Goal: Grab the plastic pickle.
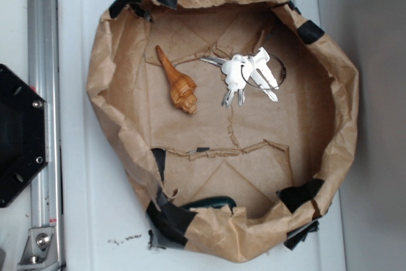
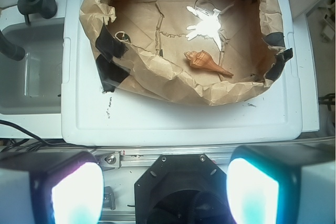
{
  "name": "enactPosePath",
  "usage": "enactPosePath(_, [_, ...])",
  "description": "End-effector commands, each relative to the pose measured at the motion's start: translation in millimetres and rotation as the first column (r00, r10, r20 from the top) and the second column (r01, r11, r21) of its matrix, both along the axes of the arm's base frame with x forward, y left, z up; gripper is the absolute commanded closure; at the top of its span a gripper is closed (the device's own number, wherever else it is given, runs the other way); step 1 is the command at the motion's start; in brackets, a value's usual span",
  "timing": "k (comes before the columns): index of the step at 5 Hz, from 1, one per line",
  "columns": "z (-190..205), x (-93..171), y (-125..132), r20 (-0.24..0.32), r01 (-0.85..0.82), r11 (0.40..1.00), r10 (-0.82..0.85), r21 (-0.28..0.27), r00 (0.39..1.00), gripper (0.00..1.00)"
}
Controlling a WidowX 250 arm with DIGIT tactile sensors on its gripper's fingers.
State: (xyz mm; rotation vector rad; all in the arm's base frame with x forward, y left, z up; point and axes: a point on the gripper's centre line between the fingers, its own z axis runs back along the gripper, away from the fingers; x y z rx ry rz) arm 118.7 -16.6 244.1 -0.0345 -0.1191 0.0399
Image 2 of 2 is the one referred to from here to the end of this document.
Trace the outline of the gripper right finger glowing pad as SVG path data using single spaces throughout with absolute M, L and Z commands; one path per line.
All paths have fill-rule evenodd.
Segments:
M 241 145 L 226 192 L 236 223 L 335 223 L 335 147 Z

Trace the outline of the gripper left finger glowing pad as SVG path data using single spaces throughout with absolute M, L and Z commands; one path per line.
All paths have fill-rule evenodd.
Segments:
M 103 190 L 88 151 L 1 153 L 1 223 L 98 223 Z

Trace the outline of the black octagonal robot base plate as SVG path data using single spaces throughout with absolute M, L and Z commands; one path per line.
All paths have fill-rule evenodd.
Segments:
M 136 223 L 234 223 L 226 173 L 205 154 L 161 155 L 134 184 Z

